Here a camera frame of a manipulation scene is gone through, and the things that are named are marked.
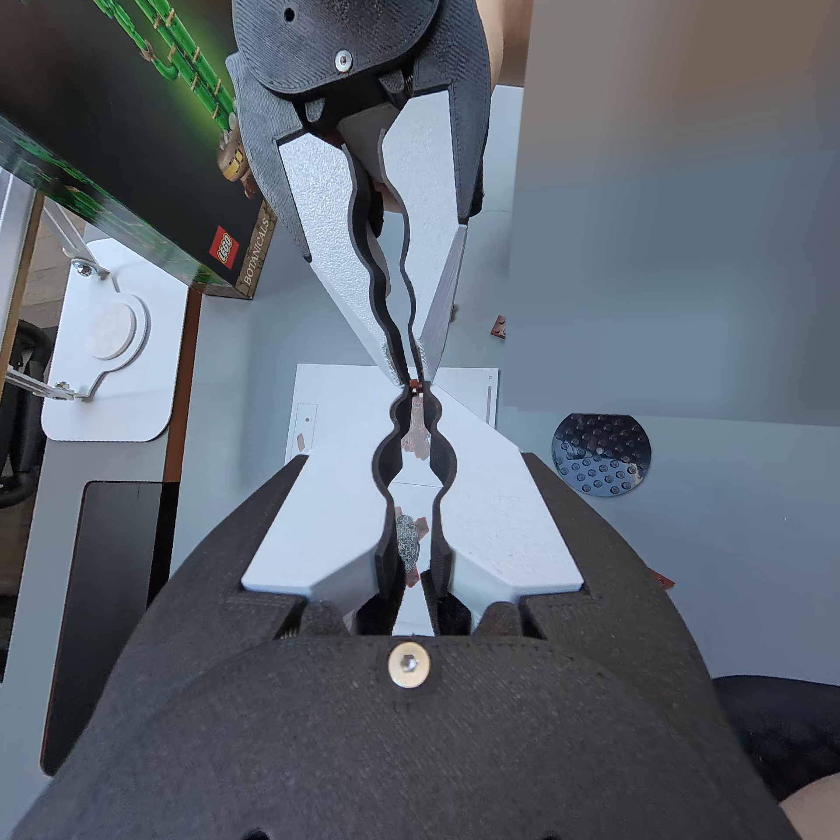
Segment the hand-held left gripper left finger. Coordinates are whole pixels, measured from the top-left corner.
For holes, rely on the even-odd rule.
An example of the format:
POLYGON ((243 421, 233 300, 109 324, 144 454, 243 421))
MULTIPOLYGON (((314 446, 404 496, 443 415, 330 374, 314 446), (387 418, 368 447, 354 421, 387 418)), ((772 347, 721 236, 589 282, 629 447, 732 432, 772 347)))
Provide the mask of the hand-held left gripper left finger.
POLYGON ((387 413, 358 430, 354 448, 312 448, 241 583, 252 592, 310 601, 368 601, 391 589, 386 558, 392 503, 381 487, 378 447, 395 432, 394 405, 408 388, 393 387, 387 413))

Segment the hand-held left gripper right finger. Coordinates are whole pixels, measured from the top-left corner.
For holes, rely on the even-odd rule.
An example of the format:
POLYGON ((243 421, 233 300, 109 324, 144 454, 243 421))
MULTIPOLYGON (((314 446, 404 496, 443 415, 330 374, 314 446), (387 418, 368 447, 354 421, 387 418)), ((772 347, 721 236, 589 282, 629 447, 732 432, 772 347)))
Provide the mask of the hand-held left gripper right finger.
POLYGON ((437 596, 517 603, 577 592, 571 553, 518 447, 439 387, 425 389, 434 500, 430 571, 437 596))

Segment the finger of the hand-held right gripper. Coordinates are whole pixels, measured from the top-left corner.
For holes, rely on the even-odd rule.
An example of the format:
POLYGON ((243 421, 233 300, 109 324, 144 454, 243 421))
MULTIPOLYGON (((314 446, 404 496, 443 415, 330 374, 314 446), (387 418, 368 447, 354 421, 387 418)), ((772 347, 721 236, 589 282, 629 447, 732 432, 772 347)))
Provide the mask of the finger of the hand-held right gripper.
POLYGON ((467 234, 458 218, 448 92, 407 102, 384 133, 382 165, 406 224, 402 273, 413 294, 415 363, 432 382, 445 348, 467 234))
POLYGON ((372 360, 394 384, 407 385, 402 338, 385 303, 385 258, 369 223, 367 172, 346 146, 310 133, 279 152, 314 273, 372 360))

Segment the person's left forearm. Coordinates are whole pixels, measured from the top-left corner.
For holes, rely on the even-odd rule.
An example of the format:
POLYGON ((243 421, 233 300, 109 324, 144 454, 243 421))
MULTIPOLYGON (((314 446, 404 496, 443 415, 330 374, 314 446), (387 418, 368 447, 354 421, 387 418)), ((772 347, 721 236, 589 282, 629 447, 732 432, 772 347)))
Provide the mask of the person's left forearm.
POLYGON ((753 767, 802 838, 839 838, 839 687, 767 676, 714 680, 753 767))

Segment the person's right forearm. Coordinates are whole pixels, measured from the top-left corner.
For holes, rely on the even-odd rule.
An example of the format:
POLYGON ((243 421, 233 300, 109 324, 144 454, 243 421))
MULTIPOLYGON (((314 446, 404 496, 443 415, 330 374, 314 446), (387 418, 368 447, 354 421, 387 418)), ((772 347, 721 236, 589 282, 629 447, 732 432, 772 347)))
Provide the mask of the person's right forearm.
POLYGON ((490 58, 491 88, 524 86, 533 1, 476 1, 490 58))

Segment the grey desk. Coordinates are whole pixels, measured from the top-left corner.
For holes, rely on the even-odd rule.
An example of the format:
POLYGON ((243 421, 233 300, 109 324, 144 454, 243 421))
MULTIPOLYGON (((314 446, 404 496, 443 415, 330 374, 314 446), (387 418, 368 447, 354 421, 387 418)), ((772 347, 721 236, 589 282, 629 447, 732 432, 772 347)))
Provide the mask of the grey desk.
POLYGON ((644 426, 642 485, 591 506, 675 582, 714 676, 838 684, 834 105, 531 192, 522 91, 493 103, 443 364, 498 369, 499 430, 548 466, 573 412, 644 426))

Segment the black round studded plate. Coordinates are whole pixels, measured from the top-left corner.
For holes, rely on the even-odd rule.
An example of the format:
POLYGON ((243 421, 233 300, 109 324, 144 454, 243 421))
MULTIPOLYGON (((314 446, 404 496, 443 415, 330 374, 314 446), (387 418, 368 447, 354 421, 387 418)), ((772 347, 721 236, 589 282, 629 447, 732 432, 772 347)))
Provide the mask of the black round studded plate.
POLYGON ((570 487, 592 497, 618 497, 646 477, 652 449, 629 415, 573 413, 557 426, 553 464, 570 487))

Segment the white instruction booklet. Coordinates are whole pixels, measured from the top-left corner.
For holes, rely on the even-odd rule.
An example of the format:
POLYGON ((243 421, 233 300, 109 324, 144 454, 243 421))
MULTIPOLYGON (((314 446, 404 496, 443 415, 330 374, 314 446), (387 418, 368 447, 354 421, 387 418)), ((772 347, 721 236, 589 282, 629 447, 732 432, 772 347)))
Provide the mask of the white instruction booklet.
MULTIPOLYGON (((437 383, 491 427, 497 423, 498 369, 443 367, 437 383)), ((354 448, 358 430, 387 413, 386 399, 396 392, 374 366, 299 364, 287 437, 287 460, 312 448, 340 445, 354 448)), ((424 405, 413 397, 409 431, 402 439, 402 468, 390 485, 396 512, 415 523, 419 554, 416 572, 430 565, 434 498, 441 482, 431 470, 430 435, 424 405)))

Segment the black toy set box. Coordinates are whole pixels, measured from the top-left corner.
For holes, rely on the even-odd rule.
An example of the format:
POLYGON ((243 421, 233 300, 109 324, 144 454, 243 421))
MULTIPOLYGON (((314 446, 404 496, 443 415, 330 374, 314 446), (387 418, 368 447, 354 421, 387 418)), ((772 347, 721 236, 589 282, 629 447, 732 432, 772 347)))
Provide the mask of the black toy set box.
POLYGON ((2 167, 188 286, 252 298, 277 218, 235 49, 228 1, 2 1, 2 167))

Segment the black panel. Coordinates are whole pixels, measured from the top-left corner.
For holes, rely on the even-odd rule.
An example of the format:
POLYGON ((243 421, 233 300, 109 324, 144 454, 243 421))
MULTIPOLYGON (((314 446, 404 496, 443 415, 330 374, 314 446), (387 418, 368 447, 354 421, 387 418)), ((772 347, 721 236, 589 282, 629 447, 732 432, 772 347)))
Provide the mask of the black panel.
POLYGON ((88 724, 124 645, 169 578, 179 488, 85 486, 40 755, 48 775, 88 724))

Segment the white mounting plate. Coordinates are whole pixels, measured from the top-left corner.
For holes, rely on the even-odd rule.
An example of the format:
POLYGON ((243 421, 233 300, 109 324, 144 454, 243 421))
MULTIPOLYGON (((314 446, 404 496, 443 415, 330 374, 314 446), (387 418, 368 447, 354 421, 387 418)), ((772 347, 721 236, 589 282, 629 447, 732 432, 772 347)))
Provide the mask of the white mounting plate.
POLYGON ((104 280, 72 269, 49 383, 76 396, 45 400, 46 435, 148 442, 172 414, 187 287, 112 238, 89 245, 104 280))

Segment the black chair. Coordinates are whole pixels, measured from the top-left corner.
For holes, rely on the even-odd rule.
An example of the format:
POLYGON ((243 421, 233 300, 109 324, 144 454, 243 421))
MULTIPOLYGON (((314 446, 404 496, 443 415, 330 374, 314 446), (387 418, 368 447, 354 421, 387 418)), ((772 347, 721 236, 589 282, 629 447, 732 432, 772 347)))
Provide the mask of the black chair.
MULTIPOLYGON (((19 320, 10 364, 43 381, 53 341, 42 329, 19 320)), ((1 405, 1 468, 11 472, 1 480, 1 508, 32 497, 39 482, 46 436, 40 424, 43 400, 15 385, 5 384, 1 405)))

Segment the aluminium post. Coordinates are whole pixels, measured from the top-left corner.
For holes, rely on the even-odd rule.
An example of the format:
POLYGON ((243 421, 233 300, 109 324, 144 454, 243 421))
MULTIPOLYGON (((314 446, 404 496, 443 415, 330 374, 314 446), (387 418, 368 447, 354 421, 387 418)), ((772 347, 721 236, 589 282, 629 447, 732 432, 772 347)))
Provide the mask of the aluminium post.
POLYGON ((1 170, 1 379, 5 377, 44 197, 1 170))

